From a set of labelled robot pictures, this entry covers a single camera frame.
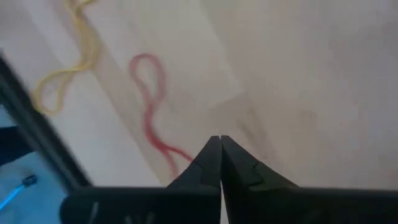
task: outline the light wood floor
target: light wood floor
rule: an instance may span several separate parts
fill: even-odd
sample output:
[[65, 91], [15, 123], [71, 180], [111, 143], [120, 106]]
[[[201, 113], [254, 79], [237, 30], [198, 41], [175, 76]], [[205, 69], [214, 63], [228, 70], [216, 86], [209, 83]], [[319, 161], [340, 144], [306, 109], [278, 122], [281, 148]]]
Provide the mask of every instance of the light wood floor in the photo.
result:
[[[62, 3], [0, 4], [0, 46], [28, 89], [76, 61]], [[99, 0], [86, 16], [101, 61], [74, 79], [50, 120], [95, 184], [170, 182], [127, 72], [150, 52], [167, 71], [155, 119], [167, 142], [194, 156], [211, 135], [229, 134], [299, 185], [396, 189], [397, 10], [390, 0]], [[148, 64], [140, 74], [153, 87]]]

